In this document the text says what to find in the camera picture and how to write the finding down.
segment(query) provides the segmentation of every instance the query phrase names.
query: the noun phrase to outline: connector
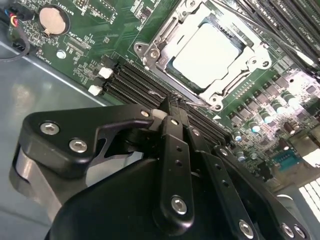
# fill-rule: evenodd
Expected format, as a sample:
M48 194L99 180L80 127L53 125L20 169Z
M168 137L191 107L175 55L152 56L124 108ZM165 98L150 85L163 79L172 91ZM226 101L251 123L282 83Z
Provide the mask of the connector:
M16 15L20 21L33 20L35 12L19 3L11 3L5 8L9 13Z

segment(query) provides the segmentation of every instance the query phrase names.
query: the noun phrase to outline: black plastic bracket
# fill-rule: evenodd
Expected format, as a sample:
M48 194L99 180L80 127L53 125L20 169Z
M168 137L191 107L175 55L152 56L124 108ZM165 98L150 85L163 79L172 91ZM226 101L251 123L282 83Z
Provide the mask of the black plastic bracket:
M43 123L56 124L58 133L43 133ZM80 178L96 156L98 140L106 139L108 149L120 131L148 128L152 123L151 112L137 104L36 112L24 119L18 147L61 177ZM85 142L87 150L73 151L69 143L74 139Z
M159 200L153 218L169 236L184 234L193 224L194 200L189 146L183 141L183 125L172 116L162 121Z
M193 128L186 129L191 157L198 162L201 176L212 183L213 192L219 206L215 206L217 211L222 211L222 218L226 223L226 232L230 234L230 239L242 239L247 234L249 239L259 239L257 231L252 223L245 206L243 205L237 190L231 181L229 174L219 157L210 154L205 138L200 132ZM247 225L245 228L239 227L241 223Z
M292 239L286 230L298 227L304 233L308 231L299 221L242 166L236 157L225 147L216 146L214 154L223 160L224 166L235 184L241 199L245 200L246 207L251 211L251 218L258 223L259 230L266 239L282 240ZM299 234L294 234L294 239L303 240Z

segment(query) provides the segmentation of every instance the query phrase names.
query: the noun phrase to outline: green circuit board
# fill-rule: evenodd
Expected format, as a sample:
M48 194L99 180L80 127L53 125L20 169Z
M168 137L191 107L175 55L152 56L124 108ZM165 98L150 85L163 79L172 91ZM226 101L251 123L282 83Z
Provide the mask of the green circuit board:
M47 37L39 19L26 21L23 28L36 55L78 83L89 87L97 76L94 70L103 56L136 61L136 41L149 42L177 0L19 0L28 9L39 12L45 5L63 9L70 20L65 35ZM139 13L147 8L149 16ZM58 50L66 52L59 59Z
M307 0L299 1L302 2L302 5L305 4L303 5L305 10L312 15L320 28L319 15L306 4ZM36 47L35 54L38 58L87 89L98 75L97 66L104 56L108 56L120 62L130 62L168 89L173 90L173 87L144 68L141 60L135 54L133 46L135 42L149 43L153 39L174 10L178 3L177 0L18 0L18 2L35 13L39 13L39 10L46 5L59 6L66 12L70 20L70 27L64 35L46 36L37 17L21 24L23 24L23 29L30 43ZM230 4L235 1L225 0L225 2ZM295 21L295 26L302 29L304 24L301 21ZM223 100L224 108L221 112L198 107L201 113L225 130L231 133L239 131L241 135L246 136L246 140L240 142L239 145L248 156L252 153L258 155L257 160L248 158L249 161L245 163L251 170L254 170L262 160L267 160L268 164L272 165L274 163L272 157L281 153L281 150L275 147L278 139L279 137L288 139L290 135L285 131L277 136L275 134L284 122L289 120L298 122L300 127L305 129L311 129L318 124L305 108L301 106L301 108L291 109L281 99L279 101L282 101L289 111L286 114L274 115L275 126L269 126L261 119L259 120L258 112L255 112L251 119L243 121L240 125L235 125L231 121L230 114L243 106L256 91L265 93L263 85L270 82L272 78L275 76L299 76L302 73L301 69L270 36L259 29L254 29L254 31L268 44L272 66L267 70L257 69L250 74ZM10 29L10 33L12 36L16 34L13 28ZM317 47L317 42L312 38L308 38L308 40L315 48ZM57 51L60 50L66 53L64 59L57 57ZM298 81L299 77L292 86L296 85ZM311 105L320 96L319 86L316 86L312 94L306 93L306 89L314 82L310 81L302 85L302 91L292 91L296 98L305 103L304 107ZM279 89L281 93L285 91L286 89ZM121 101L107 93L101 97L112 104L122 104ZM272 102L277 101L281 96L269 96L268 98ZM263 108L274 112L269 104L263 105ZM298 114L304 114L304 117L298 118ZM253 133L248 126L248 123L256 116L258 117L256 121L262 129L260 133Z

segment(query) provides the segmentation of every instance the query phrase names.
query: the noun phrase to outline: black plastic part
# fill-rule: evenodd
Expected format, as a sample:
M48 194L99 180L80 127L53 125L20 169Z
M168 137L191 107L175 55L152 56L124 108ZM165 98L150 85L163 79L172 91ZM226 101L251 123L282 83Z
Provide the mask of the black plastic part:
M159 161L141 160L72 197L58 212L50 240L171 240L158 229L153 208L158 201ZM196 219L177 239L222 239L211 193L192 177Z
M35 11L30 10L20 3L11 3L5 8L9 13L16 15L20 21L32 20L35 17Z
M195 215L189 146L183 141L181 122L172 116L167 116L163 120L160 149L159 200L153 211L153 217L156 225L167 235L179 236L192 226ZM174 211L172 207L174 197L179 197L185 202L187 208L185 214Z
M304 233L307 230L291 215L291 213L264 187L263 183L257 181L254 176L236 157L227 149L228 156L221 152L222 146L216 146L214 153L222 159L224 166L240 196L250 205L251 219L255 219L263 237L267 240L291 239L282 230L281 225L285 223L292 230L297 225ZM295 234L295 239L303 240L300 235Z
M40 125L45 122L57 124L59 133L47 135L41 132ZM38 112L24 119L18 142L29 158L64 178L79 178L96 156L99 139L107 139L104 147L108 149L121 130L148 128L152 123L151 113L135 104ZM84 141L87 150L83 153L72 151L69 142L73 139Z
M258 240L258 234L255 230L237 190L231 181L229 174L222 160L210 154L204 137L196 135L194 128L189 127L186 132L190 144L190 154L192 159L196 159L201 176L211 183L212 193L216 197L216 205L213 209L219 209L222 212L221 221L224 223L223 231L225 235L230 235L229 239L242 239L244 234L239 228L240 220L245 221L251 227L253 237L251 239Z

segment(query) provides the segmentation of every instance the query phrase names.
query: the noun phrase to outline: black dimm slot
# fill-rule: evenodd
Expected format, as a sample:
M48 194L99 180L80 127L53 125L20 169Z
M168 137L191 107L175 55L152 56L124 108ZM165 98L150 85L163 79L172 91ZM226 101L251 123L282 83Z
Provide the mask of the black dimm slot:
M292 21L288 20L288 23L301 35L303 36L303 39L306 40L306 42L309 42L309 45L313 48L314 51L320 53L320 46L319 41L320 41L320 36L318 35L317 31L314 30L312 25L308 21L302 22L302 19L304 19L304 16L299 12L299 10L296 8L294 4L292 4L290 1L284 2L278 1L278 4L270 1L271 4L283 15L283 17L288 17L288 14L284 12L284 8L287 13L291 15L292 18L294 18L301 26L303 29L300 29L297 27Z
M256 21L258 24L261 26L267 28L268 30L274 32L277 34L280 38L282 38L285 42L287 42L287 39L283 36L283 34L279 31L279 29L274 26L270 21L267 19L264 19L262 14L256 10L255 6L253 3L247 1L247 0L237 0L237 3L243 7L244 10L246 10L247 14L250 16L250 18L254 21ZM293 62L302 70L307 69L307 64L300 58L297 57L296 54L294 54L291 50L287 48L282 48L282 50L287 54Z
M306 2L307 5L309 5L310 8L312 8L315 13L319 16L320 15L320 6L318 5L318 3L315 0L306 0L304 2Z
M272 3L270 4L269 2L261 1L260 4L262 8L267 9L279 21L279 23L285 28L285 30L288 31L289 34L292 36L293 40L296 42L299 48L316 63L318 61L318 57L313 51L310 50L311 46L308 44L308 42L306 42L306 40L304 39L304 36L291 28L291 26L287 23L287 21L279 13L279 11L273 6Z
M150 76L148 76L147 74L145 74L144 72L142 72L140 69L136 69L136 67L133 67L132 65L124 65L123 66L123 70L120 70L120 72L126 72L128 74L128 77L132 75L131 79L128 79L128 82L135 82L135 87L137 89L145 88L144 92L146 93L147 90L149 88L153 88L154 90L157 90L155 92L159 93L162 96L167 96L168 94L172 94L172 92L164 87L162 84L159 84L158 82L156 82L154 79L152 79ZM121 84L122 88L130 88L132 89L132 86L128 86L128 82L124 83L123 81L121 83L119 82L114 82L118 85L118 88L120 87L119 84ZM152 109L152 108L157 108L159 104L156 105L152 105L150 103L148 103L146 105L146 107ZM219 142L224 143L224 136L226 136L226 132L220 127L217 126L214 122L212 122L208 117L204 116L202 113L200 113L199 111L197 111L194 108L190 108L189 110L189 115L190 115L190 123L198 128L204 136L207 136L208 141L211 139L216 139L217 137L219 138Z
M299 0L291 0L291 1L299 9L299 11L303 14L303 17L309 21L309 23L313 26L315 31L317 31L317 33L320 35L319 22L315 21L315 19L310 15L310 13L302 5L303 3ZM318 19L320 19L319 15L315 11L313 11L313 14L316 15L318 17Z
M294 40L294 37L286 30L286 28L278 21L278 19L272 15L272 13L268 9L263 8L259 3L253 4L250 0L244 0L244 2L247 2L249 6L255 9L256 13L280 38L282 38L285 42L289 42L289 44L294 48L301 49Z
M154 106L158 106L160 101L156 99L153 95L149 94L148 88L142 83L135 81L134 78L131 78L127 75L119 74L117 76L118 81L123 84L124 86L130 88L133 92L137 95L140 95L141 98L144 98L146 101L149 101Z
M111 86L123 92L126 91L126 95L130 96L131 99L135 99L139 104L144 105L147 108L152 109L154 106L156 106L156 103L154 103L152 100L148 99L145 95L141 94L136 89L130 87L128 84L125 84L119 79L114 81Z

